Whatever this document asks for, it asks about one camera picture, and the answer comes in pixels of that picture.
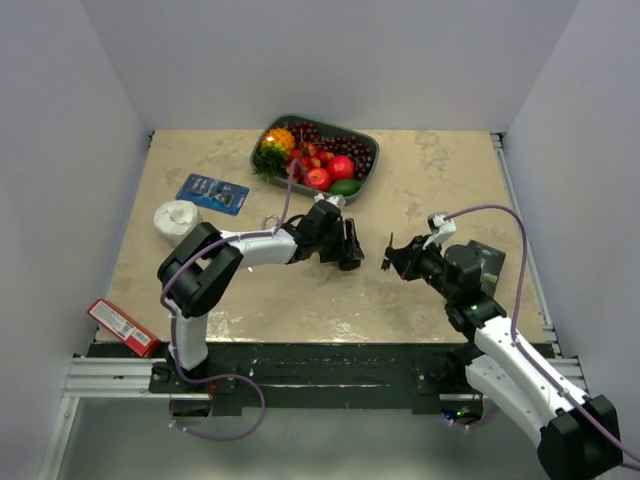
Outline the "red apple front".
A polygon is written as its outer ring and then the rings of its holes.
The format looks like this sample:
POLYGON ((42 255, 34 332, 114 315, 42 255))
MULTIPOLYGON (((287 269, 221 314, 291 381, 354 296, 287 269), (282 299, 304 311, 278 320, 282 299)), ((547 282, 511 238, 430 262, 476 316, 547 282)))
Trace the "red apple front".
POLYGON ((328 191, 332 184, 332 179, 326 169, 318 167, 309 169, 304 174, 303 183, 314 191, 328 191))

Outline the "green avocado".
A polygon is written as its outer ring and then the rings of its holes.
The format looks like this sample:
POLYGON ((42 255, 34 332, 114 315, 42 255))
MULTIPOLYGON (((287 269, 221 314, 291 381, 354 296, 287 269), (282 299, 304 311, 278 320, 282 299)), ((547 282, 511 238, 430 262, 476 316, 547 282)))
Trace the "green avocado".
POLYGON ((351 179, 342 179, 334 182, 329 188, 329 193, 331 195, 342 195, 344 197, 349 197, 355 195, 360 190, 360 182, 351 178, 351 179))

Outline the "black headed key bunch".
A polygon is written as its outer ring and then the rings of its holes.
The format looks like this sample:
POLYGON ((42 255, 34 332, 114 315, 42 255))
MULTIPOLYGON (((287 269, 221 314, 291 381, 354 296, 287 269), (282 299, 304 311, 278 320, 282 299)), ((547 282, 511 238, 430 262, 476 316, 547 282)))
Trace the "black headed key bunch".
POLYGON ((394 239, 394 233, 391 233, 390 234, 390 238, 389 238, 389 242, 388 242, 387 246, 385 247, 384 255, 383 255, 383 259, 382 259, 382 263, 381 263, 381 269, 383 271, 388 271, 393 266, 393 258, 390 257, 390 254, 392 254, 394 252, 393 239, 394 239))

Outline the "red apple back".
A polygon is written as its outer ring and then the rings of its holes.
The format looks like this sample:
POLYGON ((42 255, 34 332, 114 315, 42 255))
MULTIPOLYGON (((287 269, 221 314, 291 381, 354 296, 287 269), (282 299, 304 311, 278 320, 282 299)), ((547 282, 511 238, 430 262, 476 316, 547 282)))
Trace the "red apple back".
POLYGON ((352 179, 355 174, 355 167, 352 160, 344 155, 333 157, 326 164, 326 170, 333 182, 352 179))

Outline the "brass padlock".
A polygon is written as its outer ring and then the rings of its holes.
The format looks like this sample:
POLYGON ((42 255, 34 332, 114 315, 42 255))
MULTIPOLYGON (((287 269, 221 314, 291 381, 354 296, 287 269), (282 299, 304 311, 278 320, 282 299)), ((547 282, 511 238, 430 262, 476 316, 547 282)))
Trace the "brass padlock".
POLYGON ((262 220, 262 228, 267 229, 272 226, 277 226, 280 223, 280 218, 277 215, 269 214, 266 215, 262 220))

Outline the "aluminium frame rail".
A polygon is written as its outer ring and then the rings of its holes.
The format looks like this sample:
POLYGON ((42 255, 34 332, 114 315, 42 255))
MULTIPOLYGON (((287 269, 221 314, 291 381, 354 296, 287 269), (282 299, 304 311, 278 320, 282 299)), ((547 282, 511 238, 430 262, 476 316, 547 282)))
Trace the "aluminium frame rail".
POLYGON ((493 148, 496 153, 511 202, 511 206, 505 207, 504 211, 511 215, 515 220, 522 241, 520 270, 516 287, 514 310, 509 330, 512 346, 514 348, 514 352, 517 354, 516 362, 518 363, 518 372, 527 377, 527 380, 535 382, 539 390, 547 390, 550 395, 562 398, 563 402, 575 403, 576 400, 571 397, 571 392, 576 389, 576 387, 568 382, 558 372, 553 370, 546 360, 543 360, 538 354, 535 354, 533 347, 518 330, 522 292, 527 270, 527 260, 529 258, 529 241, 527 238, 526 227, 519 215, 516 195, 506 166, 506 156, 501 137, 498 134, 491 134, 491 141, 493 143, 493 148))

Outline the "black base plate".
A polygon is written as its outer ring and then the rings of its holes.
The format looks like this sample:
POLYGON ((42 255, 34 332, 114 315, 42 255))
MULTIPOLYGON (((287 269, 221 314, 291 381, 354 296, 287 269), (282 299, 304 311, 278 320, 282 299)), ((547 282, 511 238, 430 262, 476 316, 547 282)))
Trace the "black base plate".
POLYGON ((246 408, 408 410, 436 414, 443 395, 471 395, 464 368, 480 354, 459 343, 211 343, 183 381, 167 344, 150 356, 151 393, 180 417, 246 408))

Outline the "dark grape bunch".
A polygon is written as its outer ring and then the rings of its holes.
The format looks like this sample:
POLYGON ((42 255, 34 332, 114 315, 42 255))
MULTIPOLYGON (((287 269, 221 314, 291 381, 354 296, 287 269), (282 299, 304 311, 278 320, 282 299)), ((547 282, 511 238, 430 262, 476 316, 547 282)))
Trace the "dark grape bunch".
POLYGON ((363 181, 371 172, 377 148, 357 132, 319 122, 285 122, 296 141, 296 150, 304 157, 316 158, 326 166, 329 156, 346 156, 354 165, 355 179, 363 181))

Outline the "green black box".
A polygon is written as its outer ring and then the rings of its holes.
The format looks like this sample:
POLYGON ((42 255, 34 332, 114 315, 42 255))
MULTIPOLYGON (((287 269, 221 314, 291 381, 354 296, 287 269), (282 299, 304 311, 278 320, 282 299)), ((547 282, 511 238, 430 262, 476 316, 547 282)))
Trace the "green black box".
POLYGON ((472 263, 468 290, 473 294, 482 292, 493 297, 506 260, 506 253, 476 240, 470 240, 465 247, 471 256, 472 263))

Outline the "red apple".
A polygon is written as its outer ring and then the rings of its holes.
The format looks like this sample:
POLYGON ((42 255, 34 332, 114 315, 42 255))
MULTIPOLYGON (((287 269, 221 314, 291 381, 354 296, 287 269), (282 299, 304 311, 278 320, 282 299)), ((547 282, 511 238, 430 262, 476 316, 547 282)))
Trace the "red apple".
POLYGON ((326 164, 326 170, 333 182, 352 179, 355 174, 355 167, 352 160, 344 155, 333 157, 326 164))
POLYGON ((314 191, 328 191, 332 184, 332 179, 326 169, 318 167, 309 169, 304 174, 303 183, 314 191))

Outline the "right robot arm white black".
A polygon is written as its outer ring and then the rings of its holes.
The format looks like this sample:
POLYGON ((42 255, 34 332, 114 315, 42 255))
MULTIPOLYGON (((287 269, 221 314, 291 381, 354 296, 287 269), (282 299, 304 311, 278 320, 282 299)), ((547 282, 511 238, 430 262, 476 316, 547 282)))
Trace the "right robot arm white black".
POLYGON ((487 396, 533 443, 550 478, 594 479, 622 464, 614 405, 573 384, 513 329, 484 291, 471 245, 442 249, 416 236, 405 247, 387 247, 383 266, 405 281, 424 280, 443 297, 450 324, 468 341, 445 369, 448 386, 487 396))

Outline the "red cherry cluster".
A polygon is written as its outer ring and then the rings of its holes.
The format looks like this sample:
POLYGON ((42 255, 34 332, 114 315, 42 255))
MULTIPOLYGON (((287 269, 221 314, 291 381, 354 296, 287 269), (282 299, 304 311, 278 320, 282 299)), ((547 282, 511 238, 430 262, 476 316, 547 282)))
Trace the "red cherry cluster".
POLYGON ((293 174, 296 181, 301 181, 303 172, 326 166, 334 153, 321 143, 302 141, 288 153, 285 167, 287 175, 293 174))

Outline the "black padlock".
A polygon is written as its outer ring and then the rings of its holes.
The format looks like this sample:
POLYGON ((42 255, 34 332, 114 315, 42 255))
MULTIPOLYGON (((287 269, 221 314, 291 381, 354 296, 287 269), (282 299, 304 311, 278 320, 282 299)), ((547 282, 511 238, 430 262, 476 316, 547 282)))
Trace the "black padlock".
POLYGON ((339 261, 341 271, 352 271, 361 266, 363 257, 361 255, 346 255, 339 261))

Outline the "white paper roll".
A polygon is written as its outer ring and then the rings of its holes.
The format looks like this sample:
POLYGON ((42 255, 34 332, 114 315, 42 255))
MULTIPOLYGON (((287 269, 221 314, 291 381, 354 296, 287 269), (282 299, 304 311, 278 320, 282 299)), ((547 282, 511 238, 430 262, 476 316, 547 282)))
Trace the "white paper roll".
POLYGON ((198 207, 185 200, 165 202, 153 216, 156 231, 172 247, 177 247, 200 222, 198 207))

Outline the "blue card package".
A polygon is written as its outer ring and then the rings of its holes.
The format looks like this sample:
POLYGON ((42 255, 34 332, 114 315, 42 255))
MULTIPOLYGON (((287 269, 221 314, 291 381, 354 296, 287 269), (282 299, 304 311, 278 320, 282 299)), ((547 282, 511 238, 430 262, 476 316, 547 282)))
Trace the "blue card package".
POLYGON ((250 192, 246 186, 191 173, 175 196, 194 205, 237 216, 250 192))

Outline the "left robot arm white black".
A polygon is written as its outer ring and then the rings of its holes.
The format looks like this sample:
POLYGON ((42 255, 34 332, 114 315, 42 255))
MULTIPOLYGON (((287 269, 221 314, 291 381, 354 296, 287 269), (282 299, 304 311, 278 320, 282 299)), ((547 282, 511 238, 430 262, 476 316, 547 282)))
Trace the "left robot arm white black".
POLYGON ((209 222, 198 224, 157 271, 160 303, 170 318, 173 382, 185 392, 205 385, 208 315, 237 271, 291 265, 314 254, 341 271, 355 270, 365 259, 355 220, 343 216, 338 197, 320 198, 307 213, 257 231, 229 232, 209 222))

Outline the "red box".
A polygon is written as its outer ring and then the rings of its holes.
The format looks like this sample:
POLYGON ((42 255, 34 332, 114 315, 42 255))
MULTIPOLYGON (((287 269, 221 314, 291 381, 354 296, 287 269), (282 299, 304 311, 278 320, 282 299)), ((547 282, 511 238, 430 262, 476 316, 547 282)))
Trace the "red box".
POLYGON ((97 299, 87 313, 139 357, 149 358, 160 346, 154 334, 104 298, 97 299))

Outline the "orange pineapple toy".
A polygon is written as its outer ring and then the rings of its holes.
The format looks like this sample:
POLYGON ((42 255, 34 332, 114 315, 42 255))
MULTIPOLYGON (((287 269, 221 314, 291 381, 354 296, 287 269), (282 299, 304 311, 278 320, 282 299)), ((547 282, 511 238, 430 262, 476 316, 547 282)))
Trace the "orange pineapple toy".
POLYGON ((271 128, 263 136, 260 149, 273 148, 288 154, 296 147, 294 135, 286 128, 271 128))

